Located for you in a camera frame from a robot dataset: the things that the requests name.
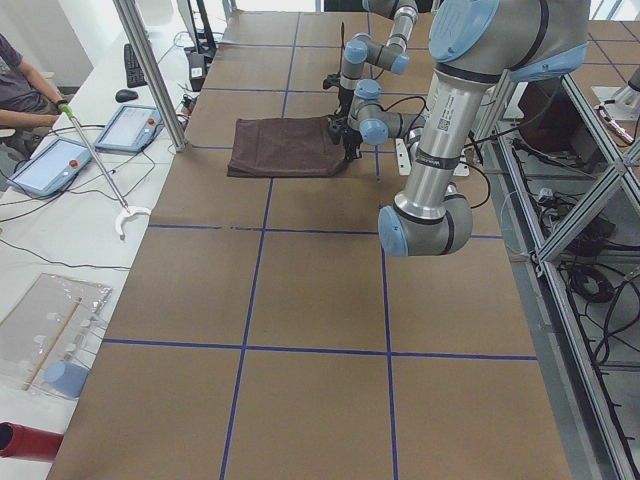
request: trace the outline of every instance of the black keyboard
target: black keyboard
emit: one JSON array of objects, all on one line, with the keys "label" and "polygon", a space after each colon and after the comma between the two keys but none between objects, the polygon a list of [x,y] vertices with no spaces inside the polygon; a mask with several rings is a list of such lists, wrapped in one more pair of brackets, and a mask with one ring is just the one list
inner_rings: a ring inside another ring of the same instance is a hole
[{"label": "black keyboard", "polygon": [[124,45],[124,69],[127,72],[127,88],[141,87],[147,84],[142,67],[140,67],[130,43]]}]

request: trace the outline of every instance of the blue cup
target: blue cup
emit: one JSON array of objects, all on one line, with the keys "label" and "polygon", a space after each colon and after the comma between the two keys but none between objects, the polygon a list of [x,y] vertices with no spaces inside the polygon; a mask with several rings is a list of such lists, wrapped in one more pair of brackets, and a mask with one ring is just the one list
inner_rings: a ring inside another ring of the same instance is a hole
[{"label": "blue cup", "polygon": [[89,370],[75,363],[59,361],[44,371],[45,381],[65,397],[78,398]]}]

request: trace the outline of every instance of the black mouse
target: black mouse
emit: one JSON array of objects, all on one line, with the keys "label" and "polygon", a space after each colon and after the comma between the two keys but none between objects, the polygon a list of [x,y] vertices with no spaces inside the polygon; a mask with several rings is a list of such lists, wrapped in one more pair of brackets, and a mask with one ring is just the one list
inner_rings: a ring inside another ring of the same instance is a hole
[{"label": "black mouse", "polygon": [[130,102],[131,100],[135,100],[138,98],[138,92],[134,92],[133,90],[127,90],[123,88],[122,90],[118,90],[116,92],[116,102],[124,103]]}]

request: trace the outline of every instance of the red cylinder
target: red cylinder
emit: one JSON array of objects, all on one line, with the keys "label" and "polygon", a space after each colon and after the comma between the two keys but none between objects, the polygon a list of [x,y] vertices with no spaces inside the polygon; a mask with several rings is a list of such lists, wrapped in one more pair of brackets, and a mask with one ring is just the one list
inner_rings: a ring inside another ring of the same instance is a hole
[{"label": "red cylinder", "polygon": [[64,436],[15,423],[0,423],[0,457],[53,462]]}]

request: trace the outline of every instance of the dark brown towel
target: dark brown towel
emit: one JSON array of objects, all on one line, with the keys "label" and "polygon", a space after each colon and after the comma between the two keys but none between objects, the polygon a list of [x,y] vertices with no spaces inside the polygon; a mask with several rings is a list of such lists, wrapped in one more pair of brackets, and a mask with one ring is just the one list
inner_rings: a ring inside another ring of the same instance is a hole
[{"label": "dark brown towel", "polygon": [[238,120],[229,177],[330,177],[346,167],[327,117]]}]

